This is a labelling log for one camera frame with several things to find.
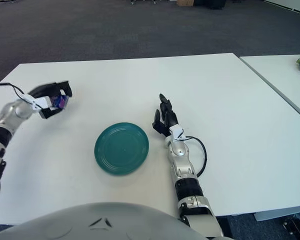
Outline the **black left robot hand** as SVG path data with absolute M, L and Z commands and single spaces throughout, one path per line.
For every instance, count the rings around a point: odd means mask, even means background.
M 34 100 L 33 104 L 38 108 L 39 115 L 48 119 L 63 111 L 73 96 L 68 81 L 47 83 L 37 86 L 28 94 Z

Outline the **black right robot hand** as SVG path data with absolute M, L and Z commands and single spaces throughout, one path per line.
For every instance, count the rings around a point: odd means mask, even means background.
M 172 109 L 172 104 L 169 99 L 167 99 L 162 93 L 159 94 L 159 99 L 161 101 L 159 107 L 154 114 L 154 121 L 152 127 L 159 134 L 168 137 L 171 135 L 170 127 L 178 125 L 178 119 L 175 112 Z

